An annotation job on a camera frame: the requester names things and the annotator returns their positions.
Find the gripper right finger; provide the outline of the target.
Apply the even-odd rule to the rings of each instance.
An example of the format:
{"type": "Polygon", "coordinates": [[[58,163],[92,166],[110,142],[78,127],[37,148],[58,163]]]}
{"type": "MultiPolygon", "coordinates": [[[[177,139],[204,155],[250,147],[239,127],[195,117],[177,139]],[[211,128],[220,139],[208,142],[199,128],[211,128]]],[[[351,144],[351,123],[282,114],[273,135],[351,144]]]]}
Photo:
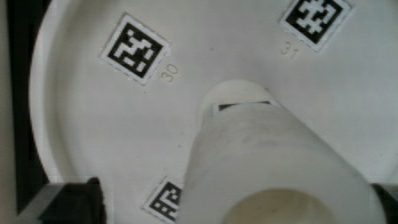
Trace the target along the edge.
{"type": "Polygon", "coordinates": [[[385,213],[385,223],[398,224],[398,185],[371,184],[385,213]]]}

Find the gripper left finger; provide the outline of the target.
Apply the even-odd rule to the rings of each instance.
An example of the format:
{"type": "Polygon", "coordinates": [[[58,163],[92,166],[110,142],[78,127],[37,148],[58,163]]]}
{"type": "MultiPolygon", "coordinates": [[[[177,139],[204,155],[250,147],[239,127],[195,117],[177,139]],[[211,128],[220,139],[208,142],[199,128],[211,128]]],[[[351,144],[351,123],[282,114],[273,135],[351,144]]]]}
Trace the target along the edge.
{"type": "Polygon", "coordinates": [[[16,224],[104,224],[99,178],[48,184],[17,215],[16,224]]]}

